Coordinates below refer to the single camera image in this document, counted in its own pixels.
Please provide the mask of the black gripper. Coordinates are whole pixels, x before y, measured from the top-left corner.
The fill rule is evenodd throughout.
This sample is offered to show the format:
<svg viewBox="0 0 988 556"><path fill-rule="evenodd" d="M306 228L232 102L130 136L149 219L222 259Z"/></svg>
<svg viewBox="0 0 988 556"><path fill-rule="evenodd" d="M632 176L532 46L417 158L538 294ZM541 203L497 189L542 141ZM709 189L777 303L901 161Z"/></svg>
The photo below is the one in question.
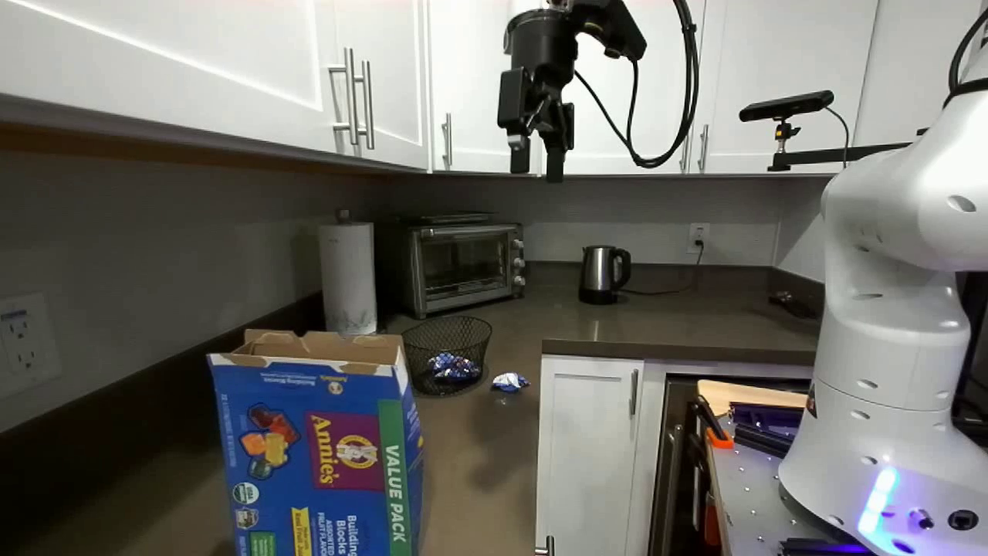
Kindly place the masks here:
<svg viewBox="0 0 988 556"><path fill-rule="evenodd" d="M497 123L508 131L508 172L532 172L532 129L545 146L545 180L566 176L575 148L575 105L562 87L575 78L576 39L566 13L527 9L505 20Z"/></svg>

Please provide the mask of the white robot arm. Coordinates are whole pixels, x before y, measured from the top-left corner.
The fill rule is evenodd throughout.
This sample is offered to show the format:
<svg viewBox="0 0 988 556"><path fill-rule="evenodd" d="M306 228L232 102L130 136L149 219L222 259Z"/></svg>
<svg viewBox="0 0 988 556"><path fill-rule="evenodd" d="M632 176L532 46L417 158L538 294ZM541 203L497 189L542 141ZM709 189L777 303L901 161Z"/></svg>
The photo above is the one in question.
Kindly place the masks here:
<svg viewBox="0 0 988 556"><path fill-rule="evenodd" d="M988 267L988 46L970 25L935 123L820 190L825 314L777 481L879 556L988 556L988 455L950 423L957 277Z"/></svg>

